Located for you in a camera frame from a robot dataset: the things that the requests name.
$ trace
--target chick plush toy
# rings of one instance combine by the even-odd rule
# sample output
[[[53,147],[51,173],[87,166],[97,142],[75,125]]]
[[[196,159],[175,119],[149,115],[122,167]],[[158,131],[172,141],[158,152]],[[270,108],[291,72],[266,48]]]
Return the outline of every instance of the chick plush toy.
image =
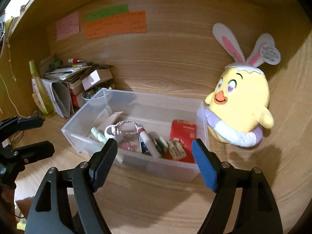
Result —
[[[213,35],[235,62],[225,67],[214,92],[205,99],[208,129],[221,142],[252,147],[263,137],[261,126],[270,129],[274,125],[267,109],[269,85],[257,67],[264,62],[278,64],[280,53],[268,33],[258,38],[247,60],[227,26],[216,23]]]

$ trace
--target heart-shaped eye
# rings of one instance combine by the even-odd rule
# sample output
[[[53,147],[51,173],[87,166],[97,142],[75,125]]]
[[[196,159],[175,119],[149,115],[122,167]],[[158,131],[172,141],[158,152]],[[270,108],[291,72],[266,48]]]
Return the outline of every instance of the heart-shaped eye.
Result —
[[[231,94],[234,89],[237,87],[237,82],[236,80],[231,80],[228,84],[227,84],[227,94]]]
[[[222,86],[222,83],[223,83],[223,78],[221,77],[219,82],[218,82],[218,85],[217,85],[217,89],[220,90],[221,86]]]

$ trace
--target small white box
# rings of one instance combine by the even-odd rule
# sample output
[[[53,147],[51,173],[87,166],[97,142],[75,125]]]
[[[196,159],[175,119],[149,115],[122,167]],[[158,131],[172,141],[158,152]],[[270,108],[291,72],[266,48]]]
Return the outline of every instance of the small white box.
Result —
[[[82,80],[82,85],[85,90],[88,90],[91,87],[94,87],[99,83],[104,83],[112,78],[113,76],[109,69],[97,69]]]

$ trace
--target light green bottle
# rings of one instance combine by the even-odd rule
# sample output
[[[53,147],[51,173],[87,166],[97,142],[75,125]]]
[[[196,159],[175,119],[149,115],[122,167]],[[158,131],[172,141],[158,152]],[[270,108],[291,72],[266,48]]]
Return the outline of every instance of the light green bottle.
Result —
[[[40,106],[42,107],[41,111],[45,114],[47,118],[52,118],[55,115],[55,111],[52,105],[51,100],[49,99],[48,92],[41,81],[41,78],[36,70],[34,60],[29,62],[30,73],[32,78],[35,80],[35,90],[37,97],[40,101]]]

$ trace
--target printed label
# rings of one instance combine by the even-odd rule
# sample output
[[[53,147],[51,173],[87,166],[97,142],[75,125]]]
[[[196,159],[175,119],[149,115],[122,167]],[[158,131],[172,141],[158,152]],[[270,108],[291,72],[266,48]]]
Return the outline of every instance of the printed label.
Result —
[[[34,79],[32,79],[32,88],[33,88],[34,92],[36,93],[36,95],[37,95],[37,97],[38,97],[38,99],[39,99],[39,104],[40,104],[40,106],[41,106],[40,110],[41,110],[44,114],[48,114],[48,111],[46,110],[46,107],[45,107],[45,105],[44,105],[44,103],[43,103],[42,97],[41,97],[41,95],[40,95],[40,93],[39,93],[38,86],[37,86],[37,84],[36,84],[36,82],[35,82]]]
[[[168,146],[168,150],[174,160],[179,161],[186,157],[186,153],[178,141],[169,141]]]
[[[277,65],[280,63],[280,52],[274,46],[263,44],[260,47],[261,58],[268,64]]]

